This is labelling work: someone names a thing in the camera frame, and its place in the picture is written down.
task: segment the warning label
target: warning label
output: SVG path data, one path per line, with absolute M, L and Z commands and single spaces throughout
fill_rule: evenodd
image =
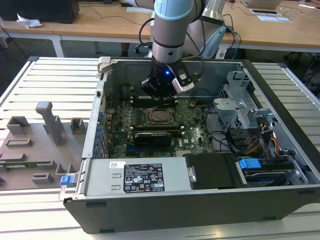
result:
M 161 163 L 124 165 L 123 191 L 127 194 L 165 190 Z

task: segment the floor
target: floor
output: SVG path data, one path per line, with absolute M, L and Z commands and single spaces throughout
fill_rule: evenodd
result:
M 15 38 L 14 41 L 21 48 L 21 50 L 27 54 L 34 50 L 30 55 L 39 57 L 55 57 L 56 53 L 54 46 L 51 41 L 43 39 L 26 39 L 26 38 Z M 62 47 L 64 55 L 66 57 L 74 58 L 99 58 L 102 56 L 117 57 L 121 55 L 120 44 L 114 42 L 100 42 L 100 53 L 95 53 L 93 42 L 89 41 L 63 41 Z M 6 90 L 10 82 L 15 78 L 23 64 L 27 61 L 23 58 L 23 54 L 17 48 L 13 41 L 8 41 L 8 49 L 0 49 L 0 95 Z M 147 54 L 148 49 L 140 48 L 140 53 L 134 52 L 135 44 L 130 45 L 129 56 L 130 57 L 143 57 Z M 226 58 L 233 56 L 233 51 L 229 52 Z M 287 61 L 283 59 L 283 56 L 287 52 L 283 51 L 266 51 L 266 50 L 246 50 L 240 54 L 238 59 L 245 58 L 252 62 L 267 62 L 267 63 L 285 63 Z M 301 79 L 305 74 L 311 57 L 305 53 L 300 59 L 297 68 L 291 70 L 294 74 Z

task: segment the desk leg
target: desk leg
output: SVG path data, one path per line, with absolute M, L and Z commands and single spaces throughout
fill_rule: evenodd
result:
M 51 39 L 52 43 L 53 43 L 53 47 L 55 50 L 55 54 L 58 58 L 64 58 L 64 51 L 62 50 L 62 46 L 61 46 L 61 38 L 59 35 L 55 35 L 53 36 L 53 38 Z
M 3 48 L 3 49 L 7 49 L 8 48 L 8 44 L 6 42 L 6 38 L 5 37 L 0 37 L 0 46 Z
M 228 48 L 229 48 L 228 44 L 221 43 L 218 50 L 216 51 L 215 59 L 225 59 Z
M 100 53 L 100 46 L 99 46 L 99 42 L 98 41 L 94 41 L 94 51 L 96 54 Z

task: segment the aluminum slat table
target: aluminum slat table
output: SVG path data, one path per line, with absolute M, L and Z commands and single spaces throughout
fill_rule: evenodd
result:
M 88 122 L 96 88 L 97 59 L 40 57 L 27 62 L 0 97 L 0 144 L 12 115 L 43 123 L 34 109 L 52 101 L 62 122 L 77 116 Z M 320 104 L 285 67 L 254 63 L 295 120 L 320 149 Z M 263 107 L 267 107 L 256 93 Z M 89 235 L 59 202 L 60 189 L 0 191 L 0 239 L 81 240 L 315 240 L 320 239 L 320 204 L 306 205 L 283 220 Z
M 253 64 L 295 121 L 320 151 L 320 103 L 303 83 L 287 68 L 276 63 Z M 254 94 L 268 108 L 259 92 Z

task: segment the black box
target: black box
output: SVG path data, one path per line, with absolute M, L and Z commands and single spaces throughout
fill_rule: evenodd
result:
M 26 19 L 72 24 L 79 13 L 78 0 L 0 0 L 0 17 L 5 21 Z

